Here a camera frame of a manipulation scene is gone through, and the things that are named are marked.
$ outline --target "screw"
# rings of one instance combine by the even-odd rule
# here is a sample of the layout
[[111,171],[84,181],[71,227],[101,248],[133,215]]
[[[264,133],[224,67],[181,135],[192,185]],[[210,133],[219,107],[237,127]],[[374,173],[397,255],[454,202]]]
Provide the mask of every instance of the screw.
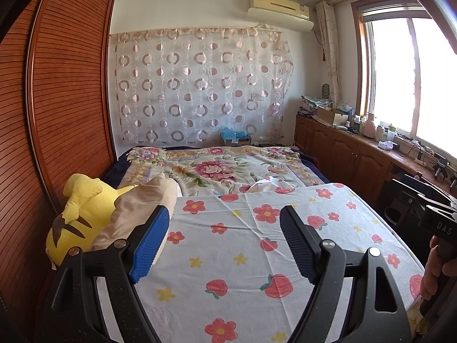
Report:
[[127,245],[127,241],[124,239],[118,239],[114,242],[114,247],[116,249],[122,249],[125,245]]
[[75,256],[79,254],[79,247],[73,246],[70,250],[68,250],[68,254],[71,256]]
[[380,256],[381,251],[377,247],[370,247],[370,254],[373,256]]
[[326,249],[333,249],[335,247],[335,243],[332,240],[323,240],[322,245]]

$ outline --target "beige pillow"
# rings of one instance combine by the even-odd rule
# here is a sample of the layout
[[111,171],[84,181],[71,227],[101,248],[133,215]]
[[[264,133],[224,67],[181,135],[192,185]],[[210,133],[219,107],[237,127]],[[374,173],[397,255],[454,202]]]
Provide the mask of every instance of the beige pillow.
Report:
[[[164,205],[171,218],[177,199],[177,185],[173,179],[165,178],[164,173],[159,173],[149,182],[120,195],[114,202],[116,208],[111,215],[111,222],[95,237],[89,251],[106,249],[114,240],[129,237],[136,226],[148,220],[157,205]],[[167,236],[168,234],[162,241],[154,263],[165,246]]]

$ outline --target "plush toy ear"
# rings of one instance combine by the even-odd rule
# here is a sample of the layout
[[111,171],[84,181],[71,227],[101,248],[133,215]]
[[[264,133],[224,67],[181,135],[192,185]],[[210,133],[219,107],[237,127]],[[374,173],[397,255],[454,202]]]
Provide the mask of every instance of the plush toy ear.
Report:
[[63,188],[63,195],[70,197],[62,212],[65,224],[77,220],[81,206],[102,191],[100,179],[91,179],[84,174],[73,174]]

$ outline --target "circle pattern curtain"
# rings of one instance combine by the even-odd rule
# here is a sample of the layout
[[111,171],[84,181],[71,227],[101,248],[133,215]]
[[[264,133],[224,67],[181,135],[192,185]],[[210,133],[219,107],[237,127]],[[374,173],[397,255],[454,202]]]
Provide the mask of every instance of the circle pattern curtain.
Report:
[[132,144],[218,144],[222,127],[280,141],[293,71],[282,32],[160,29],[117,34],[110,45],[123,137]]

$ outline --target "yellow plush toy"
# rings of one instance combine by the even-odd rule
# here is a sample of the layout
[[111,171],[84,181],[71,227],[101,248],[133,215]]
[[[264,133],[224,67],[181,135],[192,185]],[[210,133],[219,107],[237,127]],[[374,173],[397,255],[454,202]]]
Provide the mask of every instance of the yellow plush toy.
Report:
[[62,214],[54,219],[46,238],[46,253],[60,266],[68,250],[79,246],[86,251],[105,228],[114,211],[114,201],[134,186],[114,189],[100,179],[73,174],[63,188],[68,197]]

